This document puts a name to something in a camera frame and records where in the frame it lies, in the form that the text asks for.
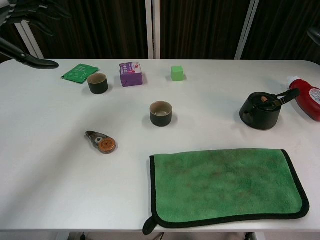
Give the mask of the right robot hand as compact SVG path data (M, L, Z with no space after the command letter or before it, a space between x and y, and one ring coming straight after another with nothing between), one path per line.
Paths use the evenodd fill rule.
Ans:
M307 35L312 39L314 43L320 46L320 29L316 27L310 27L307 30Z

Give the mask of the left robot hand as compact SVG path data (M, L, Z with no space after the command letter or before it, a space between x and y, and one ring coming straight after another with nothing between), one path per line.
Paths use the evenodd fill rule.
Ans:
M2 0L0 2L1 26L27 23L46 35L53 36L51 29L38 18L38 15L54 20L72 17L55 0ZM0 53L34 69L51 70L59 67L59 64L52 60L39 59L23 52L4 38L0 39Z

